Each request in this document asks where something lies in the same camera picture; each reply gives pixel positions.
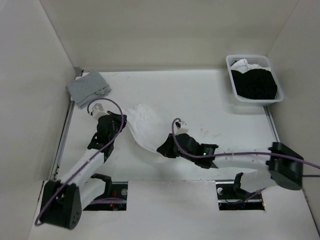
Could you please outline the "white tank top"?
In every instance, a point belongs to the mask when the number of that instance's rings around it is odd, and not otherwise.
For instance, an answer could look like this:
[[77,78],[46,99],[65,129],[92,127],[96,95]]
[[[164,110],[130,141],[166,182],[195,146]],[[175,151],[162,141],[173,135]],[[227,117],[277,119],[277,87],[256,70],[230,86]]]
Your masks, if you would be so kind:
[[124,111],[130,132],[143,149],[157,153],[157,149],[167,140],[170,123],[146,104],[138,104]]

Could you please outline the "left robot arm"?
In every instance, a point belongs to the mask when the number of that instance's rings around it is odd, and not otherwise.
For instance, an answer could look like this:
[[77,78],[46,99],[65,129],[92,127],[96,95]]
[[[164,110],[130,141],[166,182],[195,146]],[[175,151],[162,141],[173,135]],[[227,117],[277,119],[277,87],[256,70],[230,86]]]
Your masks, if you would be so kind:
[[126,126],[127,116],[101,111],[94,117],[97,119],[96,133],[85,154],[65,175],[44,185],[35,226],[49,224],[72,230],[83,209],[95,198],[105,200],[112,195],[111,177],[96,171],[113,152],[114,141]]

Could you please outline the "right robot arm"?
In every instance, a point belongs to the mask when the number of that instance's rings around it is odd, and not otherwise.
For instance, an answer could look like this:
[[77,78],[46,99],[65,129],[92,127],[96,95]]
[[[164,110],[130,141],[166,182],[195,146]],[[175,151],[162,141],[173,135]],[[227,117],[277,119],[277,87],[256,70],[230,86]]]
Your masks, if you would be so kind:
[[198,143],[186,133],[169,134],[157,148],[166,158],[181,157],[203,169],[242,168],[252,172],[237,173],[234,183],[224,192],[237,199],[246,199],[257,190],[279,186],[299,191],[303,181],[303,157],[281,142],[273,142],[262,154],[257,150],[250,154],[224,151],[216,144]]

